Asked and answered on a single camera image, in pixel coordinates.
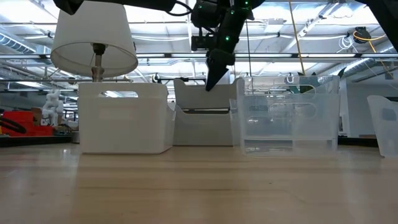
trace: wooden table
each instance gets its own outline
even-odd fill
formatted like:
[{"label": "wooden table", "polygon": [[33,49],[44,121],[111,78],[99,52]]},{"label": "wooden table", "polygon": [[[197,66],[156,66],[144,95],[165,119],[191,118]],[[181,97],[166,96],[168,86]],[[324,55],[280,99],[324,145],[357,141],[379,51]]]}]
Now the wooden table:
[{"label": "wooden table", "polygon": [[398,161],[250,159],[227,147],[80,155],[77,145],[0,149],[0,223],[398,223]]}]

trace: white robot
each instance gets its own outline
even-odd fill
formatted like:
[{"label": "white robot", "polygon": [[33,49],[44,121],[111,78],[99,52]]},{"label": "white robot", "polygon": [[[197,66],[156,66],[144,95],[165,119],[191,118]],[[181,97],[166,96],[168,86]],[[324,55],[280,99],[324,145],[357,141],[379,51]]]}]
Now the white robot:
[{"label": "white robot", "polygon": [[51,90],[47,96],[42,109],[42,126],[58,126],[58,114],[63,112],[63,102],[59,100],[61,91]]}]

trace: white lampshade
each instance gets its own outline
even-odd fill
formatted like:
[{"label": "white lampshade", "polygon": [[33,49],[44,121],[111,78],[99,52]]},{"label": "white lampshade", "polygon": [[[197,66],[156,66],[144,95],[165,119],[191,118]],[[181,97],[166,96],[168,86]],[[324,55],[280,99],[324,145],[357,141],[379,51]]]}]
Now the white lampshade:
[{"label": "white lampshade", "polygon": [[51,60],[61,70],[91,77],[92,43],[105,44],[103,77],[127,74],[138,66],[123,5],[84,1],[75,15],[60,11]]}]

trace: yellow cable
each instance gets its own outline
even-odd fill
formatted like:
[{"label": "yellow cable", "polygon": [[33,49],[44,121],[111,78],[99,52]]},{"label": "yellow cable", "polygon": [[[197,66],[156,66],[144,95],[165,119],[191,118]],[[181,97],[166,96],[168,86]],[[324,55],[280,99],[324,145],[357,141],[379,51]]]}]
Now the yellow cable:
[{"label": "yellow cable", "polygon": [[[374,46],[373,46],[373,44],[372,44],[371,41],[369,41],[369,44],[371,45],[371,48],[372,48],[373,52],[374,52],[374,53],[377,53],[377,52],[376,52],[376,49],[374,48]],[[381,64],[383,65],[383,67],[384,67],[384,69],[386,70],[386,72],[392,77],[392,79],[394,79],[394,76],[393,76],[393,75],[391,74],[391,72],[388,70],[387,66],[386,66],[382,61],[380,61],[380,62],[381,62]]]},{"label": "yellow cable", "polygon": [[355,35],[357,33],[357,31],[354,31],[354,33],[353,33],[353,35],[354,35],[354,37],[355,38],[357,38],[357,39],[359,39],[359,40],[365,40],[365,41],[374,41],[374,40],[379,40],[379,39],[381,39],[381,38],[383,38],[383,37],[385,37],[386,35],[384,34],[384,35],[382,35],[381,37],[378,37],[378,38],[373,38],[373,39],[365,39],[365,38],[362,38],[362,37],[358,37],[357,35]]},{"label": "yellow cable", "polygon": [[299,37],[297,37],[296,23],[294,22],[294,17],[293,17],[292,0],[289,0],[289,7],[290,7],[290,15],[292,16],[293,29],[294,29],[294,36],[295,36],[295,38],[296,38],[296,43],[297,43],[298,57],[300,58],[301,69],[303,70],[303,74],[305,75],[304,64],[303,64],[303,58],[302,58],[302,56],[301,56],[301,50],[300,50]]}]

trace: white plastic bin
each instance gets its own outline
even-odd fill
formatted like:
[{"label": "white plastic bin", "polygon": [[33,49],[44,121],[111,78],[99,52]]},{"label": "white plastic bin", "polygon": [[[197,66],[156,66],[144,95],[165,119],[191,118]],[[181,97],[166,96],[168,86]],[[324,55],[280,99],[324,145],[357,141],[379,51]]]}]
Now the white plastic bin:
[{"label": "white plastic bin", "polygon": [[[137,97],[105,97],[107,91]],[[94,154],[160,154],[172,147],[175,104],[157,83],[79,84],[80,149]]]},{"label": "white plastic bin", "polygon": [[186,85],[175,79],[174,88],[178,105],[174,145],[232,146],[228,109],[229,99],[236,98],[236,83],[206,91],[204,85]]},{"label": "white plastic bin", "polygon": [[248,156],[325,156],[338,144],[338,76],[253,77],[231,100],[234,140]]},{"label": "white plastic bin", "polygon": [[369,96],[368,103],[380,154],[398,157],[398,103],[382,96]]}]

